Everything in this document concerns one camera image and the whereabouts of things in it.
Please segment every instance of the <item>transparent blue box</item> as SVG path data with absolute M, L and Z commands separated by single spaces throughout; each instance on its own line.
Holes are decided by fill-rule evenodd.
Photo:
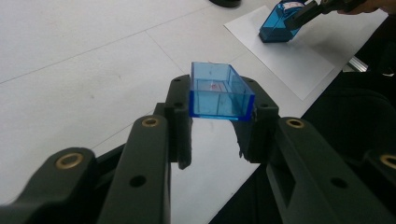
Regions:
M 192 63 L 190 116 L 250 120 L 254 92 L 225 63 Z
M 292 40 L 300 28 L 295 30 L 287 29 L 285 20 L 303 7 L 304 2 L 302 1 L 281 1 L 278 3 L 260 28 L 259 36 L 262 42 L 274 43 Z

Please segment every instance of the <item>blue plastic container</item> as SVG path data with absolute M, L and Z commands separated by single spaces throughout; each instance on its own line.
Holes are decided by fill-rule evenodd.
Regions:
M 254 92 L 225 63 L 192 63 L 190 116 L 250 120 Z
M 272 10 L 260 29 L 260 39 L 264 43 L 288 42 L 300 29 L 288 30 L 285 19 L 291 17 L 304 7 L 303 1 L 281 1 Z

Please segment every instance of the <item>white paper sheet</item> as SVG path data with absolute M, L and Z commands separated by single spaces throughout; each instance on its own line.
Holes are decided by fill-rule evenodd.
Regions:
M 288 43 L 262 43 L 259 30 L 270 12 L 260 7 L 225 27 L 304 100 L 334 66 L 299 40 L 298 34 Z

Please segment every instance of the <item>brass insert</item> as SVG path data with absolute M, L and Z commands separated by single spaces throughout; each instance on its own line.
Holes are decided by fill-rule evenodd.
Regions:
M 382 155 L 379 159 L 388 167 L 396 170 L 396 156 L 386 154 Z
M 288 119 L 286 120 L 286 123 L 293 128 L 301 129 L 304 127 L 304 123 L 298 119 Z
M 142 121 L 142 125 L 148 128 L 155 127 L 158 124 L 160 124 L 160 121 L 155 118 L 147 118 L 147 119 L 143 119 Z
M 56 161 L 56 167 L 61 170 L 67 170 L 79 165 L 83 158 L 81 153 L 72 152 L 59 158 Z

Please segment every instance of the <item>white table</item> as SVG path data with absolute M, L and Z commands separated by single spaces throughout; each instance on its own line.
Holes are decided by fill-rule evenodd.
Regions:
M 353 20 L 350 29 L 320 39 L 315 33 L 325 26 L 302 30 L 299 35 L 334 66 L 302 101 L 223 26 L 275 4 L 244 0 L 228 9 L 206 0 L 1 1 L 0 203 L 12 202 L 61 149 L 87 147 L 100 156 L 123 144 L 134 121 L 164 102 L 171 79 L 188 74 L 191 62 L 232 64 L 268 91 L 281 116 L 300 117 L 385 19 L 363 15 L 370 24 L 354 32 L 360 20 L 331 14 L 316 20 L 326 26 Z M 195 119 L 192 137 L 191 167 L 181 172 L 173 165 L 173 223 L 208 222 L 257 167 L 239 159 L 229 121 Z

